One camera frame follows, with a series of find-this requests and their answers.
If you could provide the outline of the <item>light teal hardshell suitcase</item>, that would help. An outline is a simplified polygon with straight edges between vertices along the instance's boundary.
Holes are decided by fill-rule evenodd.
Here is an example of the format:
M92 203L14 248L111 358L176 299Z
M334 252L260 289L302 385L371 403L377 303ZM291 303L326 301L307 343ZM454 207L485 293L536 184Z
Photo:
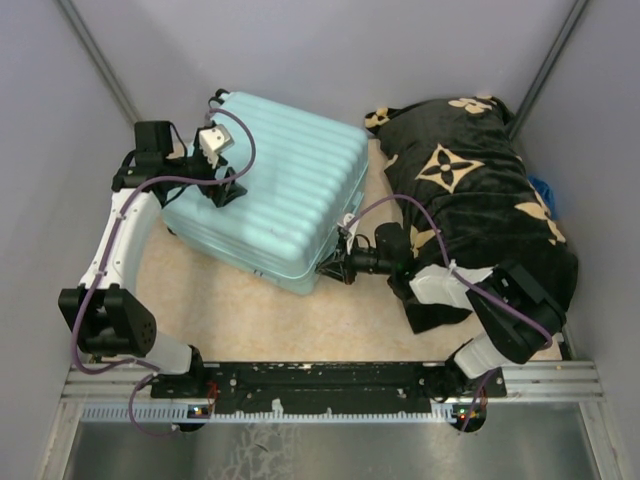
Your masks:
M224 157L246 194L218 208L191 186L162 211L189 247L307 295L316 265L335 248L337 224L364 197L368 137L363 129L249 93L218 90L214 115L234 139Z

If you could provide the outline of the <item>black floral fleece blanket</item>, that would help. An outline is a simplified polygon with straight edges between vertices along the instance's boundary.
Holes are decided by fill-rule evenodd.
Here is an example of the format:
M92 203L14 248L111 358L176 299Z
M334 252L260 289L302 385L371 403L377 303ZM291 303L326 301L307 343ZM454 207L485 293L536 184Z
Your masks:
M563 308L578 259L509 138L513 113L495 96L441 98L364 117L387 159L415 267L521 264Z

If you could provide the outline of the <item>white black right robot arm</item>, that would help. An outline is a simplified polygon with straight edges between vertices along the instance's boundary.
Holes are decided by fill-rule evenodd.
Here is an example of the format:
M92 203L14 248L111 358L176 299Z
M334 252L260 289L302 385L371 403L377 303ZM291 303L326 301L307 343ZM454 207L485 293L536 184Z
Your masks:
M477 316L482 333L454 351L430 382L437 397L470 395L486 374L509 363L527 363L566 322L562 307L516 262L476 270L455 263L418 269L409 236L397 223L378 226L374 243L366 246L359 245L354 230L339 226L337 244L316 272L346 285L360 273L383 275L405 302Z

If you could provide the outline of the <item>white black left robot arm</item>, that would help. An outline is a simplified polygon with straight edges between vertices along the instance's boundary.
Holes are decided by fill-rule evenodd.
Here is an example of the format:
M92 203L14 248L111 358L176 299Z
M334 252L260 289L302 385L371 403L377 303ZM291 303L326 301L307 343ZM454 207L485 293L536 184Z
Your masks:
M217 205L240 192L242 171L225 165L223 152L234 140L213 124L199 129L191 148L174 154L179 139L170 121L134 125L135 147L111 183L109 218L91 264L78 286L62 290L58 307L71 331L73 365L87 375L136 364L153 376L173 376L184 395L201 394L208 373L197 366L196 348L159 332L154 315L136 297L136 280L151 228L176 188L196 186Z

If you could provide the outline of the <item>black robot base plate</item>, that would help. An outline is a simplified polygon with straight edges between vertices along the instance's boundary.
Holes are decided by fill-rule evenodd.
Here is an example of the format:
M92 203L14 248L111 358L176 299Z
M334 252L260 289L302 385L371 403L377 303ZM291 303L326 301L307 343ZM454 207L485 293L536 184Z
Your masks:
M432 402L471 398L480 385L450 362L221 362L160 375L151 397L211 400L224 413L264 412L275 400L291 413L421 413Z

